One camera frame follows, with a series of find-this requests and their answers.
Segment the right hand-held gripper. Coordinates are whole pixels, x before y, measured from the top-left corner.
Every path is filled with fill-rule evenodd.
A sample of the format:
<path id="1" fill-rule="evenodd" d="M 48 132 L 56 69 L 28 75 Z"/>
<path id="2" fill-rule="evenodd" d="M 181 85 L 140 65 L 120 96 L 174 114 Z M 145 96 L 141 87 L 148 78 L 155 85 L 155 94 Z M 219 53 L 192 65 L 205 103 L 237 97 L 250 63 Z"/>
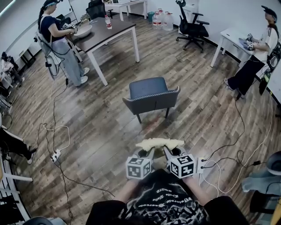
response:
<path id="1" fill-rule="evenodd" d="M 182 147 L 170 150 L 163 146 L 164 154 L 168 163 L 168 170 L 179 179 L 193 176 L 195 172 L 195 159 Z"/>

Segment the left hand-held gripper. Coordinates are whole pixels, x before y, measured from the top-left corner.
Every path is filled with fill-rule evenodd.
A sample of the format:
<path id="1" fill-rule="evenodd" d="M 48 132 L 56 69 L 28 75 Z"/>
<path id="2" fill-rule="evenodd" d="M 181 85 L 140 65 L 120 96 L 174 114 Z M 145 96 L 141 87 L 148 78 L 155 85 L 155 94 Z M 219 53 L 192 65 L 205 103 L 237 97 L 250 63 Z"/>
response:
<path id="1" fill-rule="evenodd" d="M 151 173 L 151 164 L 153 163 L 155 147 L 147 151 L 141 149 L 136 154 L 128 157 L 126 160 L 126 177 L 128 179 L 143 180 Z"/>

